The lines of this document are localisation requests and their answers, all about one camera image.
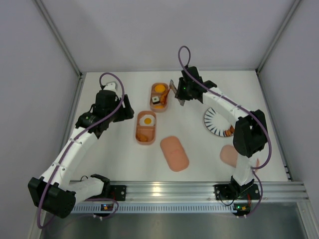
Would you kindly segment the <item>white fried egg toy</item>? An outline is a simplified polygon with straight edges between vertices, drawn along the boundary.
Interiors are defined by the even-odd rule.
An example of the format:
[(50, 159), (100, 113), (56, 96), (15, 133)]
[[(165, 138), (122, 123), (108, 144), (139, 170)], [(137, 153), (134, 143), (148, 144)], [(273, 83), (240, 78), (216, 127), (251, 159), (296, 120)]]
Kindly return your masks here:
[(153, 115), (144, 115), (139, 120), (140, 126), (154, 126), (156, 118)]

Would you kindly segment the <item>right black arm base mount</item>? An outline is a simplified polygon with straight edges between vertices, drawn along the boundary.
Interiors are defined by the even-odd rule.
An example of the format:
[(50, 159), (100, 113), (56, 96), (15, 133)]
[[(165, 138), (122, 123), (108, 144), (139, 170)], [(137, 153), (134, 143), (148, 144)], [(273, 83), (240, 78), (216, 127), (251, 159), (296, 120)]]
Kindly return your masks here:
[(260, 191), (257, 184), (238, 186), (235, 183), (214, 185), (215, 197), (217, 200), (251, 200), (260, 199)]

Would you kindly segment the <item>metal tongs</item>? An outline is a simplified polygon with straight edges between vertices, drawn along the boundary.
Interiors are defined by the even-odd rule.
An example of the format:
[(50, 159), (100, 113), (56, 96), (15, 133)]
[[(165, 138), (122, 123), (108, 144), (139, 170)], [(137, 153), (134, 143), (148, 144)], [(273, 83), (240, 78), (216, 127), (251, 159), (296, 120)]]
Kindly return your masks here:
[(177, 88), (176, 88), (176, 86), (175, 86), (173, 80), (170, 80), (170, 82), (169, 82), (169, 88), (173, 91), (174, 97), (178, 100), (179, 104), (180, 104), (181, 106), (184, 106), (185, 100), (181, 100), (181, 99), (179, 99), (179, 98), (177, 97)]

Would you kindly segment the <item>orange toy fried shrimp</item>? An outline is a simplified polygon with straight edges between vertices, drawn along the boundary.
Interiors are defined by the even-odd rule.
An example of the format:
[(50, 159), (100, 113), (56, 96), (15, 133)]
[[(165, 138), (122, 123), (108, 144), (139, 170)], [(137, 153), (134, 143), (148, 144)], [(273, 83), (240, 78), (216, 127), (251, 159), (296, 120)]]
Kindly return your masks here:
[(139, 141), (139, 142), (148, 142), (149, 139), (148, 139), (148, 136), (147, 135), (144, 135), (142, 133), (137, 133), (136, 134), (136, 139)]

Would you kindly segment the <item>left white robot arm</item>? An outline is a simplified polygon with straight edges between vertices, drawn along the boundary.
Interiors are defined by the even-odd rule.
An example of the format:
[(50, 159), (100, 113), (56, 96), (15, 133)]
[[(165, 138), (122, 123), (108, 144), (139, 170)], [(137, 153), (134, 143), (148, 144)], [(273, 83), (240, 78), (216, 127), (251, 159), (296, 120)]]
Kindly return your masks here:
[(134, 117), (128, 95), (120, 95), (118, 86), (110, 82), (101, 87), (95, 103), (78, 118), (67, 144), (54, 162), (39, 178), (31, 178), (28, 189), (36, 207), (63, 219), (80, 202), (109, 197), (111, 186), (107, 177), (93, 174), (78, 183), (72, 183), (71, 179), (87, 151), (110, 123)]

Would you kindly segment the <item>black white sushi roll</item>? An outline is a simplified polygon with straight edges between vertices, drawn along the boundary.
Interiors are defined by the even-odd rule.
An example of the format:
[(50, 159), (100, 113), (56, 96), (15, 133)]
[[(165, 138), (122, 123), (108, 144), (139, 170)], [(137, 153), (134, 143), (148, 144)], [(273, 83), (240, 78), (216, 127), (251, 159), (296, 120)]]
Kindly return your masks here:
[(159, 103), (160, 103), (160, 97), (159, 97), (159, 96), (153, 96), (153, 97), (151, 98), (151, 100), (152, 100), (152, 104), (153, 104), (153, 105), (156, 105), (156, 104), (159, 104)]

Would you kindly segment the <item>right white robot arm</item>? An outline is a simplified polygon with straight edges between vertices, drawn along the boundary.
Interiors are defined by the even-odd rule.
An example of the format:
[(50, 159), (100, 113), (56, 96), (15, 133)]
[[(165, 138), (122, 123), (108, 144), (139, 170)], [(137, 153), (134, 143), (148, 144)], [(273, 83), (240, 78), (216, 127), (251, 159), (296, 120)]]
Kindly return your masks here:
[(257, 153), (269, 143), (265, 114), (249, 111), (220, 91), (212, 81), (203, 81), (195, 66), (184, 66), (175, 97), (180, 101), (198, 100), (224, 117), (234, 127), (233, 146), (238, 153), (231, 184), (243, 190), (253, 184), (252, 167)]

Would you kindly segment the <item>yellow toy chicken drumstick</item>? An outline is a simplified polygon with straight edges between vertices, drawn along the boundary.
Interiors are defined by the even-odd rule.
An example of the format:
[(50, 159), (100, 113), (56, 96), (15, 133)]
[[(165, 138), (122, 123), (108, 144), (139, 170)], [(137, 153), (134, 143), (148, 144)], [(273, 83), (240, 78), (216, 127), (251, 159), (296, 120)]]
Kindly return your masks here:
[(164, 109), (164, 106), (159, 105), (159, 106), (155, 106), (154, 108), (155, 108), (155, 109)]

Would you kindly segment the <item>striped round plate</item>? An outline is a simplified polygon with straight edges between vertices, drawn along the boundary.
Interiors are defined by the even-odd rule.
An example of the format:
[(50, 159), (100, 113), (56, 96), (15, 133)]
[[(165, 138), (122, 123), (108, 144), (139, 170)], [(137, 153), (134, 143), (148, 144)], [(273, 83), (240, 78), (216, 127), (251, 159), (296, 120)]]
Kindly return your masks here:
[(226, 137), (225, 130), (228, 130), (232, 125), (213, 108), (208, 108), (203, 116), (203, 123), (207, 130), (219, 137)]

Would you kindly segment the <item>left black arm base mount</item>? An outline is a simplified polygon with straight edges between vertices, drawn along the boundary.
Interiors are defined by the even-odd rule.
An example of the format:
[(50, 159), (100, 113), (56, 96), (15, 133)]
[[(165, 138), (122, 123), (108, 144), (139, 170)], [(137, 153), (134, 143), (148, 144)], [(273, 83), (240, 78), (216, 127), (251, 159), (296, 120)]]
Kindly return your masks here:
[(126, 192), (126, 185), (111, 185), (107, 194), (93, 196), (85, 201), (109, 201), (113, 199), (115, 201), (122, 202), (126, 200)]

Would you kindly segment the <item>orange round toy food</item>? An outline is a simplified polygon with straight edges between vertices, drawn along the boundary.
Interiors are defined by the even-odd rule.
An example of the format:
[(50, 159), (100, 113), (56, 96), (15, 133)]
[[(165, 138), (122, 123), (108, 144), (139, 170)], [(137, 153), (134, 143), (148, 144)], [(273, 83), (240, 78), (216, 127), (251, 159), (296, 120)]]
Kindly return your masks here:
[(157, 93), (164, 93), (166, 91), (166, 87), (163, 84), (156, 85), (154, 88)]

